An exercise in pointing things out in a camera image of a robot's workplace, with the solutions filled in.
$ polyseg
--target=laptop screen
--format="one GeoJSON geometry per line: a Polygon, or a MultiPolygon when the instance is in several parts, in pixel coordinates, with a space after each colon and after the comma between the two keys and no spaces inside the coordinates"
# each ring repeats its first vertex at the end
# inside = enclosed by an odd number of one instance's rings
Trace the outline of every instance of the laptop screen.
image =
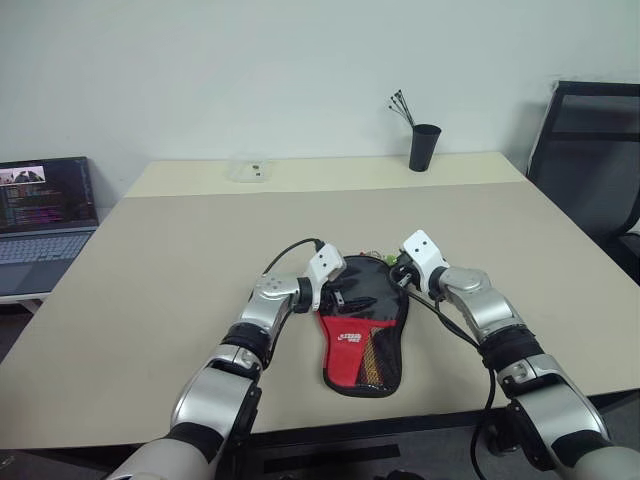
{"type": "Polygon", "coordinates": [[[0,234],[97,224],[85,157],[0,163],[0,234]]]}

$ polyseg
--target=black cup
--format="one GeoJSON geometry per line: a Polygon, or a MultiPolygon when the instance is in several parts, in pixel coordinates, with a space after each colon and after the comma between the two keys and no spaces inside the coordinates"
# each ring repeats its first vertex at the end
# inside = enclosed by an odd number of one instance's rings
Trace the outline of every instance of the black cup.
{"type": "Polygon", "coordinates": [[[414,125],[413,138],[411,140],[411,155],[409,168],[414,172],[424,172],[429,168],[433,150],[440,136],[439,127],[435,125],[414,125]]]}

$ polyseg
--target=chair backrest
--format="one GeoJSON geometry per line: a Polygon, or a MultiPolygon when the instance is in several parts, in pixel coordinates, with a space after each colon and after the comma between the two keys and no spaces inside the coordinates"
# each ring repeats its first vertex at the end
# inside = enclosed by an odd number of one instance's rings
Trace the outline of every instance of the chair backrest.
{"type": "Polygon", "coordinates": [[[640,85],[559,82],[527,177],[597,242],[640,218],[640,85]]]}

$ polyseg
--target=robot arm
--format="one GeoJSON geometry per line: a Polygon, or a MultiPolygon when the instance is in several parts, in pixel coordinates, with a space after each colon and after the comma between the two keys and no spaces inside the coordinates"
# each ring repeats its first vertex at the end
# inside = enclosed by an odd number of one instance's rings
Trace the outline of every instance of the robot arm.
{"type": "Polygon", "coordinates": [[[325,244],[305,275],[267,273],[212,357],[185,385],[164,437],[140,447],[107,480],[209,480],[221,453],[249,435],[258,412],[258,380],[287,317],[317,310],[320,290],[346,267],[325,244]]]}
{"type": "Polygon", "coordinates": [[[529,462],[566,479],[640,478],[640,453],[613,446],[591,402],[545,353],[509,301],[480,270],[449,267],[421,230],[403,244],[400,284],[413,281],[462,312],[505,395],[510,424],[529,462]]]}

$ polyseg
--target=laptop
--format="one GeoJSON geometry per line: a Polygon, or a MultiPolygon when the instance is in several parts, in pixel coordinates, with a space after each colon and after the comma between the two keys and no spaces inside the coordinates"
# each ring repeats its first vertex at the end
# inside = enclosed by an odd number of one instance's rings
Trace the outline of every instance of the laptop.
{"type": "Polygon", "coordinates": [[[0,296],[53,290],[97,227],[86,157],[0,163],[0,296]]]}

